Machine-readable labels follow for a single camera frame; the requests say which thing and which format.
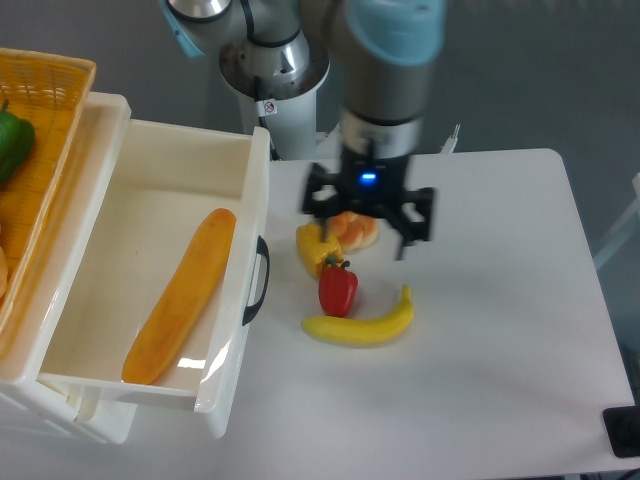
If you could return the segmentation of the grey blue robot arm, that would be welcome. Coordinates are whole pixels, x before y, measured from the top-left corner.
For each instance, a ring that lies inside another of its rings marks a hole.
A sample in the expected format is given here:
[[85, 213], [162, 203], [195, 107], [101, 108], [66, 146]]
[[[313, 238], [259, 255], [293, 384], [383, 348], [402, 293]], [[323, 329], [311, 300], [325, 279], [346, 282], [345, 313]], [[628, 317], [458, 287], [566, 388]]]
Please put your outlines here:
[[217, 53], [244, 129], [266, 129], [275, 159], [315, 151], [316, 93], [339, 59], [340, 164], [311, 167], [302, 212], [320, 223], [345, 211], [383, 219], [405, 247], [430, 238], [435, 191], [405, 181], [444, 41], [444, 2], [163, 1], [160, 9], [186, 56]]

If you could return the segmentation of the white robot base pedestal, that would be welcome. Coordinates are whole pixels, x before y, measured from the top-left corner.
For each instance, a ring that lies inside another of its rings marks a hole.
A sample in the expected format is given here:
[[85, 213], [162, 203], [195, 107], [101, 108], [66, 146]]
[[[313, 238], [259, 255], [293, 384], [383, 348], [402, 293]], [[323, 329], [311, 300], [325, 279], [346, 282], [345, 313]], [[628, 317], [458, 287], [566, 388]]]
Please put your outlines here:
[[268, 130], [274, 159], [316, 156], [317, 92], [330, 71], [326, 49], [301, 31], [275, 46], [245, 39], [222, 48], [219, 66], [236, 95], [244, 131]]

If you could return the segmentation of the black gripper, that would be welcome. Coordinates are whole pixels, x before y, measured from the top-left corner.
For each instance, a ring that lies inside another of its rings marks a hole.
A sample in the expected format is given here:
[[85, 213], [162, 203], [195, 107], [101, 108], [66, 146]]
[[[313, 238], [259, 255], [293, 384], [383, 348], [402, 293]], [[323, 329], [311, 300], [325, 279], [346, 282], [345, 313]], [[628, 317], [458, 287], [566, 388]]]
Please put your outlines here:
[[409, 190], [405, 180], [411, 157], [374, 158], [345, 149], [339, 170], [311, 165], [301, 202], [301, 212], [319, 220], [321, 241], [329, 238], [328, 219], [343, 212], [384, 219], [400, 236], [396, 261], [407, 246], [431, 239], [434, 189]]

